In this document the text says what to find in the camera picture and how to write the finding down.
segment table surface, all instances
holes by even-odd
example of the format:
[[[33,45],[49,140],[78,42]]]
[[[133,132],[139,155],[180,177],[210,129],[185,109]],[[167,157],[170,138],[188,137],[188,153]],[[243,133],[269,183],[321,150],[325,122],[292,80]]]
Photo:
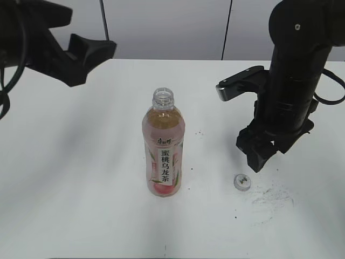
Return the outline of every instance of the table surface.
[[[269,64],[109,60],[74,88],[27,69],[0,122],[0,258],[345,258],[345,105],[319,105],[311,134],[258,174],[235,146],[256,96],[223,103],[215,86]],[[345,63],[327,67],[345,78]],[[145,178],[141,121],[158,87],[187,125],[169,198]],[[343,95],[325,77],[318,92]]]

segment bottle label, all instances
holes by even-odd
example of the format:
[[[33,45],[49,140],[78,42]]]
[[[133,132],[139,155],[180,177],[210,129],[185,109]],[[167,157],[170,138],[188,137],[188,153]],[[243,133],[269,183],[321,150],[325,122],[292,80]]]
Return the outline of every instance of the bottle label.
[[[145,143],[146,156],[150,158],[150,181],[164,186],[176,186],[181,178],[183,138],[155,140]]]
[[[173,185],[174,148],[158,148],[158,180],[162,185]]]

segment light brown liquid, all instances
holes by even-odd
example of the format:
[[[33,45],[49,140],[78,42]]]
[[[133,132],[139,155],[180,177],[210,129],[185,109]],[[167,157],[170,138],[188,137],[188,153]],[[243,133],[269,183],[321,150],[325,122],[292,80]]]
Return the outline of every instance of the light brown liquid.
[[[151,109],[147,113],[148,122],[160,130],[176,127],[182,118],[180,111],[174,107],[172,110],[159,111]]]
[[[149,190],[160,197],[174,195],[182,181],[182,153],[185,122],[177,108],[172,110],[155,110],[151,108],[142,122],[146,150],[146,177]],[[170,140],[171,144],[157,141]],[[158,149],[171,150],[170,161],[173,168],[171,185],[164,185],[160,180],[160,159]]]

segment bottle cap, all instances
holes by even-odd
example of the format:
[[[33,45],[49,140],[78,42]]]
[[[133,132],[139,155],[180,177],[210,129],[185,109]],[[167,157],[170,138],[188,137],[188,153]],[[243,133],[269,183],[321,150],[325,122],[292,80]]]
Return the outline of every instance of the bottle cap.
[[[240,190],[241,192],[246,192],[250,189],[252,181],[247,175],[238,174],[235,176],[233,184],[235,185],[236,189]]]

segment black cable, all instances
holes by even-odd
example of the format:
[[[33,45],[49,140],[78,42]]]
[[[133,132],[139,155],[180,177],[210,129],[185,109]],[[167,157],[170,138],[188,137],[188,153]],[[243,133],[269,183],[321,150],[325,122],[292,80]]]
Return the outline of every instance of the black cable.
[[[5,92],[9,93],[13,87],[18,83],[20,77],[22,76],[25,65],[26,65],[26,58],[27,58],[27,50],[28,50],[28,38],[27,38],[27,31],[26,31],[26,26],[25,22],[23,19],[23,14],[17,9],[17,5],[13,5],[13,11],[17,17],[20,30],[22,32],[22,55],[20,57],[19,65],[17,67],[17,70],[15,74],[13,75],[12,79],[9,81],[7,86],[5,87]]]
[[[225,47],[226,47],[227,33],[229,31],[231,8],[232,8],[232,0],[230,0],[229,14],[227,16],[226,31],[225,31],[225,38],[224,38],[224,45],[223,45],[223,52],[222,52],[222,60],[224,60],[224,52],[225,52]]]
[[[102,12],[102,19],[103,19],[103,27],[104,32],[106,34],[106,39],[109,40],[109,31],[108,31],[108,25],[107,25],[107,19],[106,19],[106,12],[104,10],[104,3],[103,0],[99,0],[99,4],[101,5],[101,12]]]
[[[323,74],[329,78],[332,78],[334,81],[336,81],[338,84],[340,84],[345,89],[345,82],[341,78],[339,78],[336,74],[334,74],[332,71],[329,71],[327,69],[323,69]],[[317,101],[319,101],[322,104],[326,104],[326,105],[337,105],[337,104],[340,104],[343,101],[345,101],[345,96],[338,101],[325,100],[325,99],[319,97],[316,93],[314,94],[314,97]]]

